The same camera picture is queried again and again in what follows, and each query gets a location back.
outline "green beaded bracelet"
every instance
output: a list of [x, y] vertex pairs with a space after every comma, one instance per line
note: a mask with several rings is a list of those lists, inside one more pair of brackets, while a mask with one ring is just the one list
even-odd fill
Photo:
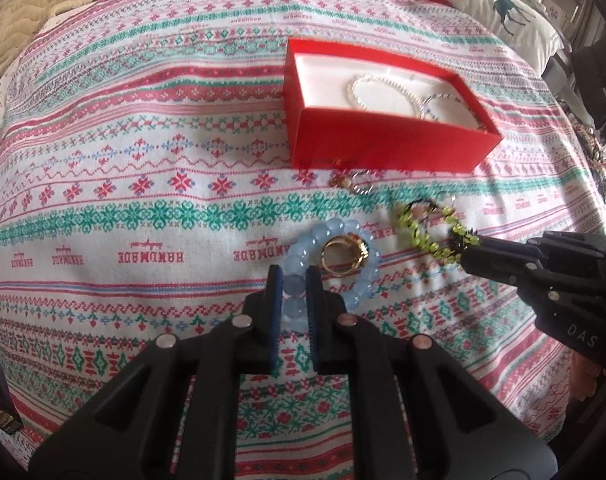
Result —
[[[425, 205], [425, 215], [423, 219], [418, 219], [412, 209], [419, 205]], [[437, 242], [432, 241], [432, 237], [427, 232], [427, 221], [433, 213], [440, 213], [443, 220], [451, 225], [450, 245], [442, 247]], [[415, 200], [406, 206], [399, 217], [401, 227], [409, 230], [410, 243], [412, 247], [432, 254], [432, 256], [442, 265], [459, 263], [461, 253], [468, 245], [480, 245], [480, 240], [476, 232], [465, 227], [456, 217], [456, 210], [453, 207], [439, 207], [432, 200]]]

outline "silver bracelet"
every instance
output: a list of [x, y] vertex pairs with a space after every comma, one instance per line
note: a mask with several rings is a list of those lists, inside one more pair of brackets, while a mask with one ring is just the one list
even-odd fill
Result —
[[405, 97], [411, 105], [413, 105], [415, 110], [418, 111], [418, 117], [420, 119], [425, 119], [425, 112], [427, 108], [416, 95], [414, 95], [410, 90], [405, 88], [400, 83], [397, 83], [396, 81], [392, 81], [392, 79], [379, 75], [358, 76], [354, 81], [352, 81], [352, 84], [348, 86], [347, 93], [349, 100], [357, 108], [365, 110], [366, 112], [369, 111], [368, 106], [363, 102], [360, 97], [358, 97], [358, 95], [356, 95], [356, 89], [362, 83], [383, 83], [385, 86], [396, 90], [401, 95], [403, 95], [403, 97]]
[[430, 117], [432, 117], [435, 122], [439, 122], [439, 118], [430, 109], [430, 101], [432, 101], [434, 99], [449, 99], [451, 101], [454, 101], [455, 103], [458, 103], [460, 105], [464, 105], [468, 109], [468, 111], [472, 114], [472, 117], [475, 118], [475, 121], [477, 121], [478, 127], [480, 129], [482, 129], [482, 130], [486, 129], [485, 125], [479, 120], [479, 118], [477, 117], [477, 115], [470, 109], [470, 107], [468, 107], [467, 103], [464, 103], [461, 100], [461, 98], [457, 97], [456, 95], [454, 95], [454, 94], [448, 94], [446, 92], [441, 92], [440, 94], [432, 94], [431, 96], [427, 97], [423, 101], [423, 106], [427, 109], [427, 114]]

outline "red box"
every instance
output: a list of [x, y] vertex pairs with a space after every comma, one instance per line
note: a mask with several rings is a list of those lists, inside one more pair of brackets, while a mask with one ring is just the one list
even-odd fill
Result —
[[[364, 60], [443, 80], [459, 92], [486, 131], [394, 113], [306, 107], [295, 62], [299, 54]], [[289, 40], [283, 93], [293, 168], [470, 173], [502, 140], [488, 114], [457, 74], [384, 50], [328, 41]]]

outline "patterned bedsheet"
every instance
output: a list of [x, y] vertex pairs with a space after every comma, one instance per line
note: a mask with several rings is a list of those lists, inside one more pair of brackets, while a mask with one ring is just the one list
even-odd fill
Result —
[[[455, 70], [505, 139], [473, 174], [381, 171], [373, 192], [289, 168], [288, 37], [411, 54]], [[419, 0], [102, 0], [39, 35], [0, 129], [0, 358], [33, 449], [164, 331], [208, 331], [330, 216], [375, 234], [359, 313], [432, 334], [541, 438], [560, 429], [569, 353], [508, 286], [410, 250], [394, 208], [445, 191], [482, 234], [606, 230], [606, 208], [545, 83], [460, 12]], [[343, 290], [350, 281], [330, 281]], [[318, 378], [306, 333], [246, 377], [238, 476], [351, 478], [346, 377]]]

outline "bedspread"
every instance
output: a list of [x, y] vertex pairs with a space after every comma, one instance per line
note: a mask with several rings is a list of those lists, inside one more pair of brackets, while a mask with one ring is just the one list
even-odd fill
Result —
[[[282, 99], [291, 36], [454, 70], [504, 140], [472, 174], [379, 171], [367, 196], [330, 187], [329, 171], [291, 170]], [[395, 207], [445, 191], [484, 235], [606, 230], [580, 153], [545, 83], [448, 7], [99, 1], [37, 36], [8, 85], [0, 358], [25, 427], [4, 443], [26, 463], [146, 341], [198, 335], [240, 310], [268, 266], [330, 216], [368, 226], [382, 253], [359, 314], [395, 336], [430, 333], [550, 438], [568, 400], [567, 349], [535, 329], [514, 288], [411, 250], [397, 236]], [[306, 333], [281, 339], [276, 371], [241, 385], [237, 476], [351, 478], [347, 378], [315, 376]]]

